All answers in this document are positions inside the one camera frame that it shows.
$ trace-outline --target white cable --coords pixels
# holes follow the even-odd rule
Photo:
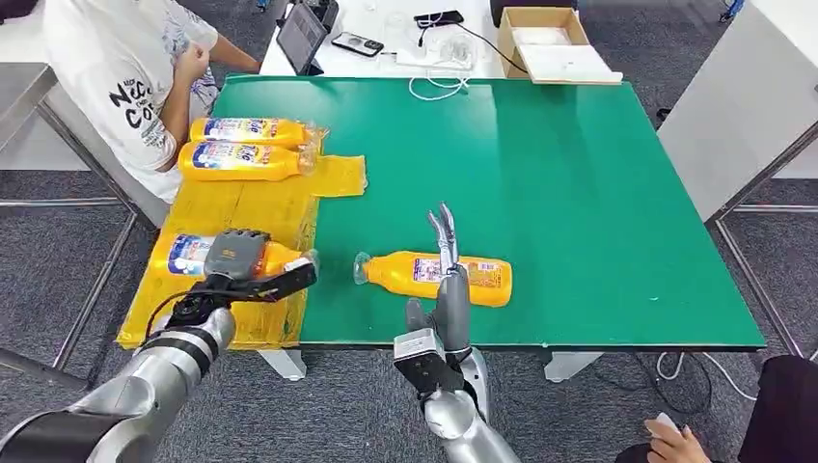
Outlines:
[[[435,87],[439,87],[441,89],[453,89],[453,90],[451,92],[447,93],[447,94],[444,94],[444,95],[423,96],[423,95],[418,95],[415,92],[415,89],[413,88],[413,85],[415,84],[415,79],[417,79],[417,78],[418,77],[412,77],[411,79],[409,79],[409,93],[412,94],[412,96],[414,96],[415,98],[421,99],[423,101],[440,101],[441,99],[446,99],[446,98],[448,98],[450,96],[457,95],[457,92],[460,92],[460,89],[462,89],[464,87],[469,88],[469,83],[468,83],[469,78],[468,77],[455,77],[457,79],[456,84],[446,85],[446,84],[441,84],[439,82],[436,82],[434,79],[429,77],[429,73],[427,71],[425,79],[427,81],[429,81],[430,84],[434,85]]]
[[[438,13],[437,19],[435,20],[432,20],[431,14],[429,14],[428,16],[429,19],[418,19],[418,27],[425,29],[434,26],[435,24],[440,22],[441,19],[443,19],[443,12]]]
[[[460,38],[465,38],[466,41],[468,41],[468,44],[464,44],[463,42],[461,42],[460,43],[461,46],[458,47],[457,43],[456,43],[456,39],[460,39]],[[447,59],[441,60],[441,61],[435,63],[433,66],[439,65],[441,63],[455,63],[455,64],[460,65],[462,67],[462,69],[464,69],[464,70],[465,69],[470,69],[474,65],[474,57],[475,57],[474,44],[475,44],[474,40],[471,37],[466,36],[464,34],[460,34],[458,36],[450,38],[447,41],[447,43],[444,45],[444,48],[446,48],[446,46],[450,47],[450,49],[448,50],[449,56],[447,57]],[[457,82],[454,83],[454,84],[443,84],[441,82],[438,82],[438,81],[434,80],[429,75],[429,69],[427,69],[425,79],[430,84],[432,84],[433,86],[435,86],[437,88],[440,88],[440,89],[451,89],[451,92],[449,92],[447,94],[443,94],[443,95],[437,95],[437,96],[419,95],[417,92],[415,92],[415,87],[414,87],[415,86],[415,80],[418,79],[418,77],[412,77],[411,79],[409,79],[409,93],[412,94],[412,96],[414,96],[415,98],[420,99],[422,101],[440,101],[440,100],[446,99],[446,98],[448,98],[450,96],[457,95],[457,93],[460,92],[461,89],[464,89],[464,88],[468,89],[469,88],[469,79],[470,79],[470,77],[468,77],[468,76],[467,77],[457,76],[457,77],[452,77],[452,78],[456,79]]]
[[[665,359],[665,356],[667,355],[668,352],[662,352],[662,354],[659,355],[659,359],[656,360],[656,373],[659,374],[659,377],[661,377],[662,379],[671,381],[679,376],[679,372],[682,370],[682,361],[685,360],[685,353],[682,352],[681,354],[679,354],[679,362],[678,364],[676,364],[676,370],[671,375],[665,375],[664,373],[662,373],[662,361]],[[730,386],[732,386],[733,389],[737,393],[739,393],[739,395],[741,395],[743,398],[747,400],[752,400],[753,402],[756,401],[756,397],[753,397],[752,395],[745,393],[744,391],[739,389],[738,386],[736,386],[735,381],[733,381],[733,378],[731,378],[729,373],[727,373],[727,370],[724,369],[724,367],[722,367],[722,364],[717,362],[716,359],[713,358],[713,356],[711,356],[707,352],[702,352],[701,355],[707,357],[707,359],[710,360],[710,362],[713,362],[713,365],[715,365],[716,368],[718,368],[722,372],[724,377],[727,378],[727,381],[730,383]]]

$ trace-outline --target gray carpet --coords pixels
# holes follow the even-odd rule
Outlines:
[[[263,56],[272,24],[256,12],[254,1],[181,3],[255,57]],[[718,40],[722,6],[718,0],[643,3],[586,0],[581,2],[582,18],[592,42],[612,68],[634,82],[653,118],[659,107],[671,106],[681,95]],[[220,79],[225,72],[215,71]],[[99,188],[87,173],[0,172],[0,197],[75,196]],[[818,190],[814,183],[780,181],[757,200],[816,203]],[[124,218],[118,208],[0,209],[0,345],[44,361],[53,358]],[[818,299],[818,243],[813,237],[818,218],[734,216],[729,225],[803,349],[814,350],[818,313],[810,309]],[[112,339],[144,270],[151,237],[139,229],[128,239],[69,364],[75,374],[102,381],[127,362],[129,353]],[[784,349],[723,243],[715,235],[714,241],[770,344],[758,354],[716,357],[738,384],[754,391],[763,360]],[[647,378],[628,354],[606,355],[561,384],[544,381],[541,364],[531,353],[489,352],[486,358],[493,424],[526,462],[612,462],[620,450],[644,442],[641,421],[659,411],[688,423],[712,458],[734,461],[750,416],[751,404],[709,364],[711,407],[683,415],[644,387]],[[655,358],[641,354],[649,367]],[[412,391],[391,365],[390,352],[313,351],[305,353],[305,362],[308,377],[291,383],[277,377],[256,353],[223,356],[181,412],[156,461],[444,461],[423,427]],[[689,360],[680,378],[662,388],[676,407],[691,408],[704,398],[706,381]],[[0,432],[78,397],[0,368]]]

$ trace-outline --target bottle label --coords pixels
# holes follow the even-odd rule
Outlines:
[[[263,166],[270,162],[272,150],[272,147],[256,145],[199,143],[196,150],[193,151],[193,166],[199,169]]]
[[[503,282],[500,265],[494,262],[460,262],[469,274],[469,285],[500,287]],[[439,284],[443,280],[439,259],[415,259],[412,279],[418,283]]]
[[[273,138],[278,128],[277,119],[208,119],[204,125],[207,140],[266,140]]]
[[[213,236],[180,234],[171,246],[168,270],[176,275],[203,275],[205,258],[215,239]]]

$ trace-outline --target yellow plastic wrap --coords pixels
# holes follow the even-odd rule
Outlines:
[[[289,249],[304,252],[314,246],[318,197],[362,195],[366,183],[363,156],[321,156],[312,176],[279,182],[186,180],[179,188],[160,239],[166,234],[215,235],[227,228],[255,229],[269,232]],[[151,259],[161,256],[151,255]],[[170,294],[190,289],[198,280],[169,276],[161,268],[149,267],[117,342],[124,348],[137,347],[154,308]],[[236,335],[230,348],[258,350],[296,345],[308,292],[300,291],[276,304],[233,304]],[[167,314],[171,306],[156,319]]]

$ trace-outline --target plastic bottle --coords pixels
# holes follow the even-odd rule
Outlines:
[[[191,142],[179,152],[178,167],[194,180],[283,180],[315,170],[318,143],[288,150],[268,145]]]
[[[196,234],[163,234],[156,241],[150,255],[149,265],[171,275],[202,276],[205,258],[213,245],[215,236]],[[285,264],[298,258],[307,258],[318,267],[318,251],[293,251],[276,241],[268,241],[256,264],[256,278],[271,277],[284,272]]]
[[[501,307],[511,298],[511,264],[498,259],[460,258],[469,273],[472,304]],[[440,286],[440,256],[398,251],[373,258],[366,253],[355,257],[353,278],[356,285],[375,283],[389,292],[407,296],[437,297]]]
[[[325,130],[286,119],[210,118],[190,124],[191,142],[234,142],[293,148],[312,138],[323,138]]]

